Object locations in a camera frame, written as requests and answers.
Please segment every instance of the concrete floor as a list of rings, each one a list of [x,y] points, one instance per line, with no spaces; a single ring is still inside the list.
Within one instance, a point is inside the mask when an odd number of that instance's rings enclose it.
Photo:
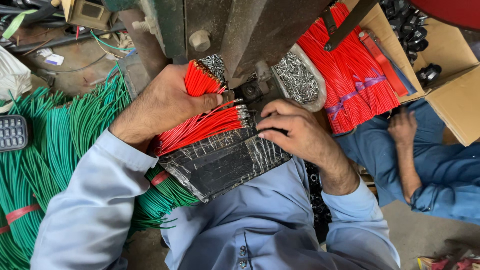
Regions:
[[[382,208],[390,227],[390,239],[398,250],[402,270],[417,270],[417,257],[434,257],[444,248],[445,239],[460,240],[470,245],[480,241],[480,226],[461,221],[427,216],[410,211],[395,201]],[[168,249],[160,245],[160,231],[149,229],[133,236],[128,259],[129,270],[167,270],[164,263]]]

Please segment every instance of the metal bracket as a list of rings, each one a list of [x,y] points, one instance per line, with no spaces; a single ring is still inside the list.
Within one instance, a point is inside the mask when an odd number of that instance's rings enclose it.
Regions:
[[[330,39],[325,44],[324,50],[333,51],[338,45],[353,31],[360,21],[368,14],[378,0],[360,0],[353,8],[352,12],[346,17],[340,27],[330,34]]]

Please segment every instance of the wire bundle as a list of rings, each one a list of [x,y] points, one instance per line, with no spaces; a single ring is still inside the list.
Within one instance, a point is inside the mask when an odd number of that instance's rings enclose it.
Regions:
[[[203,94],[221,94],[225,87],[201,62],[190,61],[185,76],[185,86],[190,96]],[[245,105],[237,105],[219,110],[238,100],[227,102],[208,114],[191,117],[182,124],[157,135],[153,140],[153,151],[157,156],[165,155],[178,148],[208,138],[225,131],[247,126],[248,118]]]
[[[60,190],[68,187],[79,157],[70,134],[70,114],[66,105],[47,114],[47,150],[49,167]]]
[[[331,12],[337,25],[348,15],[342,3],[331,7]],[[380,65],[358,39],[360,32],[357,26],[337,49],[324,51],[329,36],[319,18],[297,41],[325,78],[325,109],[335,134],[399,105]]]
[[[158,181],[159,183],[153,182],[155,177],[165,173],[165,179]],[[145,177],[152,182],[152,185],[157,188],[166,198],[172,201],[174,208],[180,206],[189,206],[192,203],[198,202],[198,199],[194,197],[188,190],[186,190],[173,176],[167,174],[165,169],[160,165],[156,165],[153,168],[150,168]]]
[[[0,211],[8,213],[9,220],[9,231],[0,230],[0,270],[28,268],[48,202],[68,187],[79,159],[130,103],[121,73],[82,97],[69,99],[61,92],[50,94],[40,87],[14,101],[9,114],[32,121],[33,140],[25,149],[0,153]],[[224,111],[224,119],[237,118],[232,114],[235,108]],[[219,115],[199,116],[197,121],[208,123],[209,118],[212,121]],[[198,202],[160,165],[145,176],[154,187],[136,198],[129,236],[145,228],[172,228],[160,227],[174,221],[168,221],[165,214]],[[27,213],[12,218],[19,209]],[[6,225],[3,218],[0,212],[0,228]]]
[[[28,258],[13,240],[5,213],[0,207],[0,270],[30,269]]]

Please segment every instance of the pile of metal terminals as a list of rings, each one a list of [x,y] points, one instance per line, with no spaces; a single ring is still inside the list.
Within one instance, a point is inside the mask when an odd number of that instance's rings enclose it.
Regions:
[[[204,57],[199,61],[207,66],[207,68],[213,73],[213,75],[215,75],[215,77],[217,77],[220,82],[222,82],[222,84],[225,84],[225,65],[223,64],[223,60],[218,53]]]
[[[297,55],[287,52],[274,68],[292,99],[300,104],[317,100],[318,83]]]
[[[410,5],[407,0],[381,0],[380,6],[413,66],[418,57],[417,52],[428,47],[425,39],[427,30],[423,28],[428,16]]]

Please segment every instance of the man's left hand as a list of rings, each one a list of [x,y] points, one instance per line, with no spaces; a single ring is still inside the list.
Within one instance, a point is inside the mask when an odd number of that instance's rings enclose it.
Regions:
[[[168,65],[109,127],[125,143],[145,152],[157,134],[222,103],[222,96],[188,95],[185,75],[188,65]]]

